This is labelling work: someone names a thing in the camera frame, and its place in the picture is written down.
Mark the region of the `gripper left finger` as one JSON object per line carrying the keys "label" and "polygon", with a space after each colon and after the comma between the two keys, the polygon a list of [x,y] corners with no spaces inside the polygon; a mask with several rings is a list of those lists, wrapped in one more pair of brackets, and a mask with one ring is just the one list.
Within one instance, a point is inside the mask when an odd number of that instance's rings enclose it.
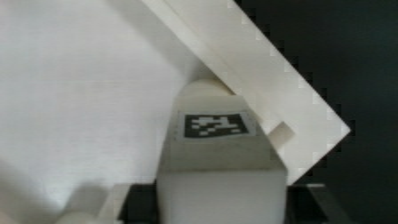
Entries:
{"label": "gripper left finger", "polygon": [[101,224],[158,224],[153,184],[117,184],[99,209]]}

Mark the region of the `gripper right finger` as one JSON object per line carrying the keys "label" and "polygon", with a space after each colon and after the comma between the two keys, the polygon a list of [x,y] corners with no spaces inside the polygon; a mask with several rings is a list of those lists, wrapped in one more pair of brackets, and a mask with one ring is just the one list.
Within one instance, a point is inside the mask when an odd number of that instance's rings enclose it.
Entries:
{"label": "gripper right finger", "polygon": [[286,224],[355,224],[320,183],[288,187]]}

